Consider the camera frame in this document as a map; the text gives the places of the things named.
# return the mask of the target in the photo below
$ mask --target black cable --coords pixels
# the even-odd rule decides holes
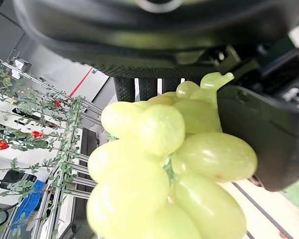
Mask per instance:
[[[19,203],[16,203],[16,204],[13,204],[13,205],[11,205],[11,206],[8,206],[8,207],[1,208],[1,209],[0,209],[0,212],[5,212],[5,215],[6,215],[5,220],[4,220],[2,223],[0,223],[0,226],[2,226],[3,224],[5,224],[5,223],[8,221],[9,213],[8,213],[7,211],[8,211],[9,209],[11,209],[11,208],[16,207],[18,204],[19,204]]]
[[[6,181],[6,180],[0,180],[0,182],[11,183],[11,182]],[[5,212],[5,215],[6,215],[5,220],[4,220],[2,223],[0,223],[0,226],[2,226],[3,224],[5,224],[5,223],[7,222],[7,220],[8,220],[9,213],[8,213],[7,211],[8,211],[9,209],[11,209],[11,208],[14,208],[14,207],[17,206],[18,204],[19,204],[19,203],[16,203],[16,204],[13,204],[12,206],[8,206],[8,207],[1,208],[1,209],[0,209],[0,212]]]

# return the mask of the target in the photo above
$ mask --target blue plastic basket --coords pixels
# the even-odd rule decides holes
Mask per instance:
[[[31,213],[34,211],[36,206],[38,205],[41,197],[41,191],[44,187],[44,182],[41,182],[39,180],[36,180],[36,182],[33,185],[33,189],[35,193],[29,194],[26,198],[23,199],[13,221],[12,224],[15,224],[21,217],[23,213],[25,213],[25,219],[27,220],[28,217],[31,215]],[[11,227],[11,230],[14,230],[17,228],[17,226]]]

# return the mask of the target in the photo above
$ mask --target red stripe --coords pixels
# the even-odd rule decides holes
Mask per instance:
[[[94,67],[91,67],[91,69],[89,70],[89,72],[85,75],[85,77],[83,77],[83,79],[80,81],[80,83],[74,88],[74,90],[71,92],[71,94],[69,95],[69,97],[72,97],[74,95],[74,93],[78,90],[78,88],[85,81],[85,79],[88,77],[88,75],[91,73],[91,71],[93,69],[94,69]]]

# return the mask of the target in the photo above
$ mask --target grape stem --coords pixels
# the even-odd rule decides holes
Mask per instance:
[[[163,169],[165,170],[166,174],[168,175],[169,182],[171,183],[172,180],[175,178],[175,173],[173,171],[173,166],[171,162],[171,154],[166,159],[166,164],[163,166]]]

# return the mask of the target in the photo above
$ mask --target green grape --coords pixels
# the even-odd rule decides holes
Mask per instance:
[[[139,139],[155,155],[168,155],[176,151],[185,138],[185,123],[172,106],[156,105],[139,118]]]
[[[139,239],[168,193],[168,176],[158,165],[146,160],[122,165],[93,189],[88,223],[107,239]]]
[[[113,169],[123,164],[148,160],[158,165],[164,164],[165,159],[149,153],[140,142],[133,139],[117,139],[96,148],[90,155],[88,169],[91,178],[96,182],[111,173]]]
[[[199,100],[183,100],[174,104],[174,107],[183,116],[187,133],[218,131],[220,129],[218,110],[210,103]]]
[[[189,99],[191,94],[199,90],[199,86],[192,81],[185,81],[177,87],[176,95],[181,99]]]
[[[175,103],[173,97],[170,96],[155,96],[153,98],[150,98],[149,102],[157,105],[167,105],[167,106],[172,106]]]
[[[235,199],[207,178],[178,176],[172,199],[193,220],[202,239],[241,239],[247,231],[245,215]]]
[[[174,154],[190,170],[218,182],[251,177],[257,157],[245,141],[225,133],[200,133],[187,138]]]
[[[150,222],[142,239],[201,239],[189,216],[178,206],[167,204]]]
[[[103,110],[102,126],[116,138],[135,138],[135,125],[144,110],[144,107],[129,102],[115,102]]]
[[[188,166],[183,161],[181,161],[181,159],[179,159],[174,155],[172,156],[171,162],[172,162],[174,173],[176,174],[193,173],[193,171],[190,170]]]
[[[166,92],[166,93],[162,94],[162,96],[172,97],[174,100],[174,103],[181,101],[181,99],[177,97],[176,91]]]
[[[155,104],[153,104],[151,102],[148,102],[148,101],[136,101],[136,102],[134,102],[132,104],[140,106],[140,107],[143,107],[143,108],[146,108],[146,109],[155,105]]]
[[[201,100],[211,103],[214,107],[218,108],[217,94],[214,91],[210,91],[208,89],[199,89],[195,91],[190,98],[192,100]]]
[[[232,73],[227,73],[222,76],[219,72],[209,73],[203,77],[200,82],[200,87],[202,89],[209,89],[216,92],[223,85],[234,79],[234,75]]]
[[[176,91],[165,92],[162,96],[177,97]]]

